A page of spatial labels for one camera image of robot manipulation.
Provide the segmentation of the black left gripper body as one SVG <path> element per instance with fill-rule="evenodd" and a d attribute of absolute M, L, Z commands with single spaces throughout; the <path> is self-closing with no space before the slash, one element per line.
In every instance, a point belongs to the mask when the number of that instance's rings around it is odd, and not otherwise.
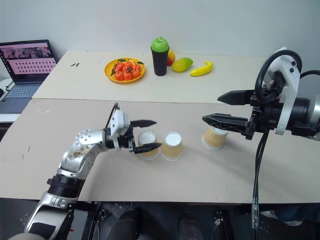
<path fill-rule="evenodd" d="M 131 125 L 124 134 L 117 137 L 117 141 L 120 148 L 129 149 L 130 152 L 136 153 L 134 131 Z"/>

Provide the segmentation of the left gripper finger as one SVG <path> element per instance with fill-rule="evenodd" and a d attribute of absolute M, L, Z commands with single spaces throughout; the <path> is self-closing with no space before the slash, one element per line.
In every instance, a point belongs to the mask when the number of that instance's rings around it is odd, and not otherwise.
<path fill-rule="evenodd" d="M 130 127 L 131 128 L 146 128 L 152 125 L 157 124 L 156 121 L 153 120 L 146 120 L 146 119 L 141 119 L 141 120 L 133 120 L 130 122 Z"/>
<path fill-rule="evenodd" d="M 162 145 L 161 143 L 148 143 L 142 146 L 134 147 L 133 152 L 135 154 L 146 153 L 159 148 L 161 145 Z"/>

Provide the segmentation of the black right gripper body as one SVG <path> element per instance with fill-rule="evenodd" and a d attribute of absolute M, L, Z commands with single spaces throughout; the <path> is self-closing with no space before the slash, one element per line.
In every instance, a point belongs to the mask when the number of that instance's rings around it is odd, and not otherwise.
<path fill-rule="evenodd" d="M 266 130 L 274 130 L 277 127 L 283 104 L 275 94 L 271 92 L 270 102 L 260 103 L 253 89 L 245 91 L 245 104 L 252 106 L 251 116 L 245 126 L 247 140 L 252 140 L 255 132 L 264 133 Z"/>

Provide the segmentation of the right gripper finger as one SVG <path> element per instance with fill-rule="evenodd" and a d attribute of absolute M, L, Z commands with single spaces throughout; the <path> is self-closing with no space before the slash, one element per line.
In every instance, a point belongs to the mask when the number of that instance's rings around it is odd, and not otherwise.
<path fill-rule="evenodd" d="M 222 113 L 205 115 L 202 120 L 211 127 L 235 133 L 245 133 L 248 124 L 247 118 Z"/>
<path fill-rule="evenodd" d="M 217 100 L 228 105 L 248 105 L 253 94 L 253 89 L 233 90 L 219 96 Z"/>

